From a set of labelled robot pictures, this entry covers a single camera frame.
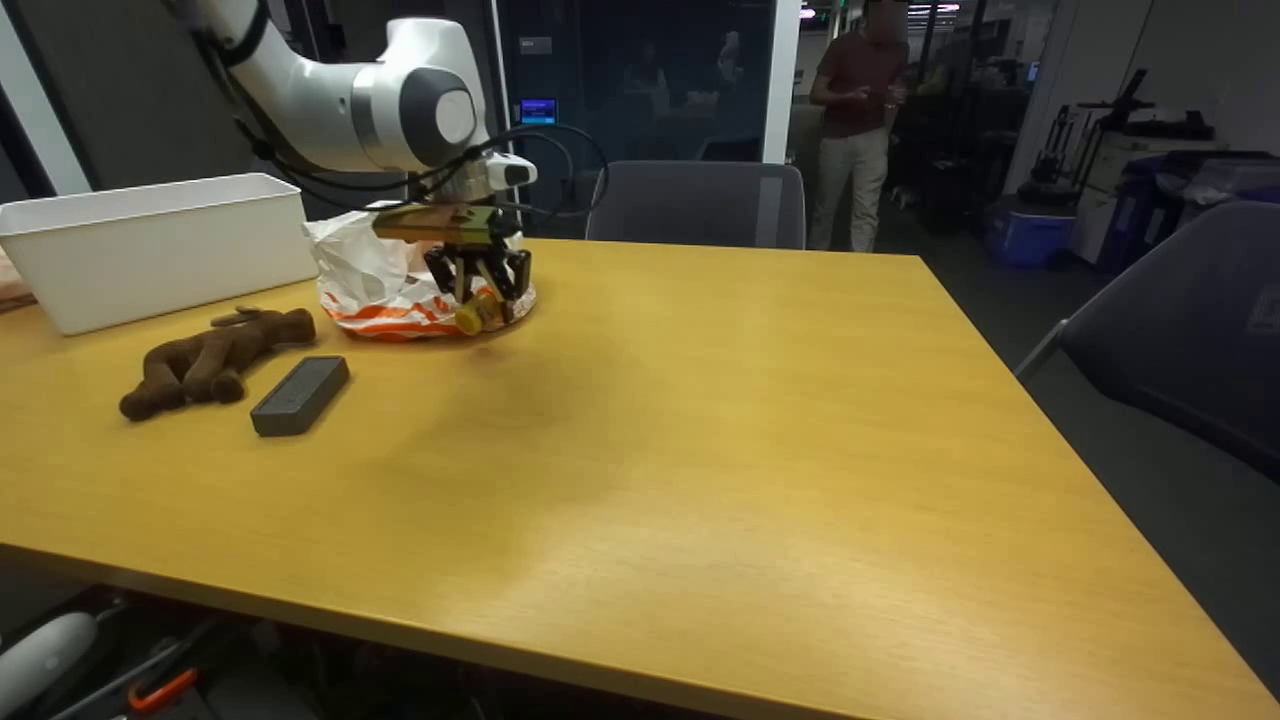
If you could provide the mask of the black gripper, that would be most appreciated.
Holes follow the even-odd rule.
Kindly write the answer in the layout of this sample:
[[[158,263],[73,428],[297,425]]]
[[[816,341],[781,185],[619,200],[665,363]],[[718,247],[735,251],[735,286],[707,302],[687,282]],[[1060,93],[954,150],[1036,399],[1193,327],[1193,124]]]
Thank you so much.
[[[502,207],[535,180],[539,172],[527,155],[473,147],[459,161],[447,161],[423,187],[427,237],[422,254],[427,258],[427,277],[446,294],[457,302],[473,294],[465,263],[446,251],[486,247]],[[486,269],[505,306],[518,306],[518,300],[533,286],[533,254],[523,247],[498,251],[486,258]]]

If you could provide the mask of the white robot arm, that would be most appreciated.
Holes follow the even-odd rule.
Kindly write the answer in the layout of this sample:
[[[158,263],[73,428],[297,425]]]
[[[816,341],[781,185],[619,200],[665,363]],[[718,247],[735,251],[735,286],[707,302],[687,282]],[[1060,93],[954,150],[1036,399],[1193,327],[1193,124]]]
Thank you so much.
[[[397,14],[372,58],[316,58],[288,44],[267,0],[190,0],[192,31],[247,126],[288,172],[385,174],[369,207],[380,239],[422,242],[427,279],[505,302],[533,293],[514,191],[539,168],[489,118],[482,58],[459,19]]]

